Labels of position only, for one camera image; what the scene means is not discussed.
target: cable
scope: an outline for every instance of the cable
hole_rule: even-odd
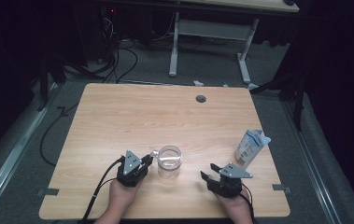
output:
[[[203,38],[201,38],[200,36],[181,35],[180,37],[183,37],[183,39],[184,39],[187,43],[190,42],[190,41],[189,41],[190,39],[198,39],[197,45],[194,46],[194,47],[191,47],[191,48],[184,48],[184,47],[182,47],[181,43],[179,43],[178,46],[179,46],[181,49],[197,49],[197,48],[199,48],[199,47],[202,45],[202,43],[203,43]]]
[[[116,48],[116,54],[117,54],[117,58],[116,58],[116,63],[113,65],[113,69],[106,75],[106,77],[104,78],[103,80],[103,83],[106,83],[106,80],[108,79],[107,82],[110,81],[110,79],[113,77],[113,75],[111,76],[111,74],[113,73],[115,76],[116,76],[116,79],[118,78],[117,75],[116,75],[116,67],[118,66],[119,64],[119,47]]]
[[[206,44],[211,44],[211,45],[219,45],[219,46],[223,46],[223,45],[228,45],[228,44],[232,44],[234,43],[236,40],[234,39],[228,39],[228,40],[225,40],[223,43],[217,43],[215,41],[210,41],[210,40],[205,40],[205,38],[203,38],[203,42],[206,43]]]
[[[40,141],[40,146],[39,146],[40,157],[41,157],[41,158],[43,159],[43,161],[44,161],[45,163],[47,163],[48,165],[51,165],[51,166],[54,166],[54,167],[55,167],[55,163],[49,161],[49,160],[45,157],[45,155],[44,155],[44,153],[43,153],[43,143],[45,142],[45,138],[46,138],[47,134],[49,133],[50,129],[54,126],[54,124],[55,124],[58,120],[60,120],[62,117],[67,116],[67,113],[68,113],[69,111],[71,111],[73,108],[75,108],[77,105],[78,105],[78,103],[75,104],[75,105],[72,105],[72,106],[69,107],[69,109],[67,109],[67,110],[65,110],[64,107],[58,106],[57,108],[61,108],[63,111],[61,112],[60,116],[59,116],[57,119],[55,119],[55,120],[51,123],[51,125],[48,127],[48,129],[45,131],[45,133],[44,133],[43,136],[42,136],[42,140]]]
[[[215,77],[215,79],[216,79],[217,81],[223,83],[223,87],[229,87],[229,85],[228,85],[225,81],[223,81],[222,79],[217,78],[217,77]]]
[[[101,187],[105,184],[103,184],[103,181],[107,175],[107,173],[109,173],[109,171],[119,162],[121,162],[122,160],[124,160],[124,157],[121,156],[118,160],[114,161],[105,171],[104,175],[102,176],[100,182],[97,185],[97,188],[94,191],[94,194],[92,195],[92,199],[90,200],[89,206],[87,207],[86,213],[84,214],[83,219],[81,220],[82,223],[86,223],[87,218],[89,217],[89,214],[92,210],[92,206],[94,205],[95,199],[97,198],[98,192],[100,191]]]
[[[170,35],[167,38],[163,38],[163,39],[159,39],[159,40],[156,40],[156,41],[152,41],[152,43],[154,45],[161,46],[161,47],[170,46],[170,45],[173,44],[173,40],[167,40],[167,39],[170,38],[170,37],[173,37],[173,36],[174,35]]]
[[[159,38],[152,39],[152,41],[162,40],[162,39],[166,39],[166,38],[168,38],[168,37],[173,36],[173,35],[169,35],[169,36],[167,36],[167,35],[168,35],[168,33],[170,33],[171,27],[173,26],[173,21],[174,21],[174,17],[175,17],[175,16],[176,16],[176,13],[174,12],[174,13],[173,13],[173,17],[171,18],[171,21],[170,21],[170,25],[168,26],[168,29],[167,29],[167,31],[165,32],[165,34],[162,35],[162,36],[159,37]]]
[[[105,72],[105,71],[106,71],[107,69],[109,69],[110,67],[112,67],[113,64],[114,64],[114,62],[115,62],[115,57],[113,56],[113,54],[111,54],[110,57],[109,57],[109,60],[107,61],[106,65],[105,65],[104,67],[101,67],[101,68],[96,69],[96,70],[94,70],[94,71],[89,71],[87,68],[84,68],[84,70],[86,70],[86,71],[88,71],[88,72],[90,72],[90,73],[92,73],[92,74],[102,73],[102,72]],[[77,70],[77,72],[75,72],[75,71],[69,70],[69,69],[66,68],[66,67],[64,67],[64,71],[65,71],[67,74],[73,75],[73,76],[85,76],[85,75],[86,75],[86,73],[82,73],[82,72],[81,72],[82,70],[80,70],[80,71]]]
[[[101,185],[101,187],[102,187],[103,185],[105,185],[107,182],[112,181],[112,180],[114,180],[114,179],[116,179],[116,178],[108,179],[106,182],[104,182],[104,183]]]
[[[124,47],[124,48],[121,48],[121,49],[132,49],[133,47],[135,47],[135,41],[134,39],[123,39],[121,41],[119,41],[119,43],[123,43],[123,42],[133,42],[133,45],[132,46],[129,46],[128,48],[127,47]]]
[[[258,221],[255,219],[255,215],[254,215],[254,212],[253,212],[253,198],[252,198],[252,193],[251,191],[249,190],[249,188],[247,188],[247,186],[245,184],[241,184],[244,188],[246,188],[246,190],[248,191],[248,194],[249,194],[249,198],[250,198],[250,201],[249,199],[244,196],[243,194],[239,193],[240,197],[244,199],[244,201],[246,201],[248,203],[248,206],[249,206],[249,213],[251,215],[251,218],[252,218],[252,223],[258,223]]]
[[[131,70],[133,70],[136,66],[136,64],[138,63],[138,56],[130,49],[124,49],[124,50],[127,50],[127,51],[130,51],[134,56],[135,56],[135,62],[133,64],[133,66],[127,70],[127,72],[123,73],[119,78],[116,79],[116,84],[119,84],[120,80],[122,77],[124,77],[125,75],[127,75]]]
[[[60,55],[57,55],[57,54],[52,54],[52,56],[54,57],[55,60],[57,60],[63,66],[69,65],[73,69],[80,72],[82,75],[85,75],[87,77],[94,78],[94,79],[103,79],[103,77],[99,77],[97,74],[95,74],[92,71],[87,70],[86,68],[84,68],[83,66],[81,66],[78,63],[74,63],[72,61],[69,61],[66,58],[64,58]]]
[[[107,28],[109,28],[110,24],[112,24],[112,33],[113,33],[113,22],[110,19],[106,18],[106,17],[103,17],[103,20],[106,20],[107,22],[109,22],[109,24],[105,28],[105,31],[107,31]]]

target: clear plastic cup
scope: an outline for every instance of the clear plastic cup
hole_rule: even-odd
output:
[[[165,179],[175,178],[179,175],[182,153],[174,146],[163,147],[160,151],[153,151],[157,159],[159,176]]]

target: desk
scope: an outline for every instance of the desk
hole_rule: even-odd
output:
[[[283,17],[289,15],[290,13],[295,13],[299,11],[296,5],[287,6],[283,0],[163,0],[163,1],[151,1],[151,0],[45,0],[50,4],[56,4],[60,2],[68,3],[90,3],[95,5],[103,6],[116,6],[116,7],[142,7],[153,10],[168,10],[174,12],[188,12],[188,13],[221,13],[224,15],[250,15],[256,18],[260,17]],[[252,26],[248,27],[250,34],[240,35],[239,38],[246,39],[249,37],[241,53],[238,53],[238,62],[240,65],[241,73],[243,78],[247,83],[250,82],[249,75],[247,71],[247,66],[245,65],[245,58],[248,52],[248,47],[250,45],[250,40],[254,35],[254,30],[256,28],[257,22],[253,22]],[[177,45],[176,40],[174,41],[174,47],[171,55],[170,71],[169,75],[171,77],[177,74]],[[47,73],[41,73],[41,95],[45,104],[48,98],[48,83],[47,83]]]
[[[298,12],[296,5],[288,6],[283,0],[180,0],[180,2],[208,4],[221,7],[242,7],[254,8],[259,10],[273,10],[281,12]],[[206,21],[180,20],[179,13],[176,13],[174,25],[174,45],[171,52],[170,77],[177,75],[177,57],[178,57],[178,36],[179,35],[199,35],[206,37],[243,40],[241,52],[237,53],[237,60],[240,66],[241,76],[245,83],[250,83],[250,77],[246,65],[246,57],[249,46],[258,26],[259,19],[255,18],[250,26],[238,24],[226,24]]]
[[[196,101],[197,95],[206,98]],[[217,176],[209,164],[234,162],[247,129],[261,129],[249,91],[241,88],[89,84],[65,140],[50,181],[58,195],[47,195],[39,211],[44,219],[80,219],[106,168],[127,149],[142,158],[153,149],[179,147],[183,162],[176,179],[149,167],[135,203],[124,218],[226,217],[200,171]],[[116,177],[117,166],[108,178]],[[244,179],[254,198],[256,217],[290,213],[269,147],[247,169]],[[108,185],[99,193],[89,218],[106,209]]]

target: tabletop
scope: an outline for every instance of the tabletop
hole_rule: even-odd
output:
[[[225,7],[244,7],[280,12],[298,12],[299,8],[294,4],[288,6],[283,0],[180,0],[198,4],[211,4]]]
[[[204,103],[196,101],[198,95],[205,97]],[[154,160],[124,218],[226,217],[200,171],[216,178],[210,163],[236,164],[234,152],[246,130],[261,128],[247,89],[89,84],[49,184],[59,192],[45,196],[39,215],[82,218],[106,168],[126,150],[142,158],[171,145],[182,152],[179,176],[161,178]],[[290,208],[284,191],[273,190],[281,183],[268,146],[247,171],[253,178],[243,181],[253,194],[255,216],[287,216]],[[116,172],[117,166],[106,179],[116,177]],[[108,184],[89,218],[105,211],[107,195]]]

